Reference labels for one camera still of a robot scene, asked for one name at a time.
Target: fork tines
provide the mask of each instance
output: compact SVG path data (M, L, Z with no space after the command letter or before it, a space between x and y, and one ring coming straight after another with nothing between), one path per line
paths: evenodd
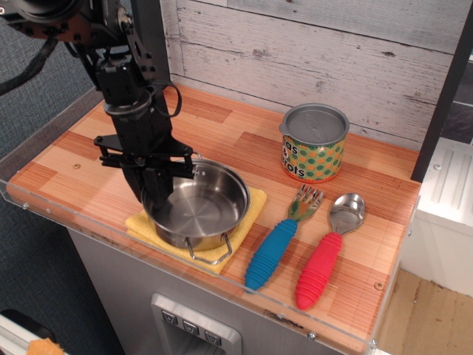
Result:
M310 205L314 207L319 207L320 202L322 201L322 198L324 197L324 192L323 191L318 191L316 189L314 192L312 192L312 186L309 186L309 188L306 190L306 185L302 185L300 188L299 192L296 195L297 200L302 200L305 203L309 203Z

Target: children's utensil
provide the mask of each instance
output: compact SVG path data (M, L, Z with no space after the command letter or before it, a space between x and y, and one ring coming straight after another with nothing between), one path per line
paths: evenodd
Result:
M289 207L287 219L279 222L254 253L246 270L246 287L257 290L269 280L296 234L298 223L317 211L323 196L324 192L313 192L312 187L306 189L306 185L303 185L300 188Z
M322 295L341 249L341 236L357 229L364 220L364 201L354 193L337 199L330 210L332 232L322 238L310 256L296 287L296 303L305 310Z

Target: button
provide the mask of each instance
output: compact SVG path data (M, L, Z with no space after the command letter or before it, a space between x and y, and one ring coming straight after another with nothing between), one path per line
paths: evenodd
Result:
M205 339L216 346L222 346L222 340L219 336L205 331Z
M199 327L196 325L189 323L187 320L183 321L184 329L186 329L189 333L193 335L199 335Z
M163 319L167 323L171 323L171 324L174 324L174 325L177 324L177 318L176 318L175 315L173 315L172 313L166 312L164 310L161 310L161 313L163 313Z

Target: stainless steel pot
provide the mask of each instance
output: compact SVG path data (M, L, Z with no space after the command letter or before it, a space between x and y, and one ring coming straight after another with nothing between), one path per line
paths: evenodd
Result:
M246 215L250 192L245 181L227 166L206 159L192 162L194 179L175 177L174 192L163 206L155 209L146 192L142 202L161 239L188 249L195 260L216 265L232 253L228 234ZM224 243L228 253L218 260L194 254L194 251L213 249Z

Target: can lid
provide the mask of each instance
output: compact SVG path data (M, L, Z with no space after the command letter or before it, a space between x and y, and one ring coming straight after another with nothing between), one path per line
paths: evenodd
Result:
M279 130L307 145L330 145L347 135L350 122L345 114L324 104L302 104L290 109Z

